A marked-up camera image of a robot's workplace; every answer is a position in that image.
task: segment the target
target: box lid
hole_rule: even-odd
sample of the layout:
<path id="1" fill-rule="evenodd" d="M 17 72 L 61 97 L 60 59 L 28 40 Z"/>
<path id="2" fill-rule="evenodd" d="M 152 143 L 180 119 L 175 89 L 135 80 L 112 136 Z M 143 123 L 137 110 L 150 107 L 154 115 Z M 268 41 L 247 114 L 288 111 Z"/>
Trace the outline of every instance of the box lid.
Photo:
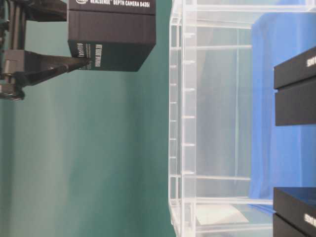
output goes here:
<path id="1" fill-rule="evenodd" d="M 69 0 L 69 10 L 156 14 L 156 0 Z"/>

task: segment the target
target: white label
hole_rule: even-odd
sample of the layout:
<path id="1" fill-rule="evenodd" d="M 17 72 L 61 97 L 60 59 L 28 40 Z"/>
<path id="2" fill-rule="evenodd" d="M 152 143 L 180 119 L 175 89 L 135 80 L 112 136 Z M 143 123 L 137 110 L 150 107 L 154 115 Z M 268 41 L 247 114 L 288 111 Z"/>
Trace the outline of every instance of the white label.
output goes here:
<path id="1" fill-rule="evenodd" d="M 89 0 L 76 0 L 78 4 L 86 4 Z M 148 1 L 128 1 L 128 0 L 90 0 L 91 4 L 116 5 L 128 7 L 145 7 L 150 8 Z"/>
<path id="2" fill-rule="evenodd" d="M 102 45 L 96 44 L 95 45 L 95 64 L 94 64 L 96 68 L 99 68 L 101 66 L 101 60 L 102 60 Z"/>
<path id="3" fill-rule="evenodd" d="M 316 218 L 314 218 L 314 217 L 312 217 L 312 216 L 310 216 L 308 214 L 305 214 L 304 215 L 304 220 L 307 223 L 311 224 L 312 226 L 316 227 Z"/>
<path id="4" fill-rule="evenodd" d="M 113 1 L 113 0 L 90 0 L 90 3 L 111 5 L 111 1 Z"/>
<path id="5" fill-rule="evenodd" d="M 76 0 L 78 4 L 86 4 L 89 0 Z"/>
<path id="6" fill-rule="evenodd" d="M 78 50 L 78 57 L 79 58 L 84 58 L 84 47 L 83 47 L 83 43 L 77 43 L 77 50 Z"/>
<path id="7" fill-rule="evenodd" d="M 316 57 L 310 58 L 307 60 L 307 67 L 311 67 L 316 64 Z"/>

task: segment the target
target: metal rod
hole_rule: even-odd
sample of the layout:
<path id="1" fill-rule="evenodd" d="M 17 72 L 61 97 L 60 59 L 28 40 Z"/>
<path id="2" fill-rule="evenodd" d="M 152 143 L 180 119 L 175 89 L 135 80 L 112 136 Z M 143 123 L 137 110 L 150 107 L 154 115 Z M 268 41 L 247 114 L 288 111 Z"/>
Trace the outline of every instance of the metal rod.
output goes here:
<path id="1" fill-rule="evenodd" d="M 25 8 L 22 8 L 21 49 L 25 49 L 25 36 L 26 36 L 26 12 L 25 12 Z"/>
<path id="2" fill-rule="evenodd" d="M 9 32 L 10 32 L 10 41 L 9 41 L 9 49 L 13 48 L 13 38 L 14 38 L 14 19 L 15 19 L 15 3 L 10 1 L 10 22 L 9 22 Z"/>
<path id="3" fill-rule="evenodd" d="M 21 5 L 17 4 L 15 9 L 15 24 L 14 24 L 14 40 L 13 49 L 19 49 L 20 33 L 21 33 Z"/>

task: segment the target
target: transparent plastic bin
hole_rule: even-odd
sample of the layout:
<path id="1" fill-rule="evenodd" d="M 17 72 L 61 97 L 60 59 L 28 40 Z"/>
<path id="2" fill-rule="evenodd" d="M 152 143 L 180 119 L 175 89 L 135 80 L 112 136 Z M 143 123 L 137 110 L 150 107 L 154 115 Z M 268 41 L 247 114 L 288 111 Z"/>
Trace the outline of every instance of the transparent plastic bin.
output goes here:
<path id="1" fill-rule="evenodd" d="M 265 129 L 254 118 L 252 27 L 265 14 L 315 10 L 314 0 L 173 1 L 168 179 L 178 237 L 273 236 L 272 198 L 250 197 L 256 185 L 251 183 L 254 121 Z M 273 96 L 262 100 L 272 103 Z"/>

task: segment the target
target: black cardboard box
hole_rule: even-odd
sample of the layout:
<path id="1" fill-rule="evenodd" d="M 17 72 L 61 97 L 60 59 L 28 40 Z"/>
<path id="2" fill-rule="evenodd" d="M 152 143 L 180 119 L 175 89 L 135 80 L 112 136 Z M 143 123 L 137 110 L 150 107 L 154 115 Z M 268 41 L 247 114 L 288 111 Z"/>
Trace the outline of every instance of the black cardboard box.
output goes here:
<path id="1" fill-rule="evenodd" d="M 138 71 L 156 44 L 155 11 L 155 0 L 70 0 L 72 56 L 91 58 L 86 70 Z"/>

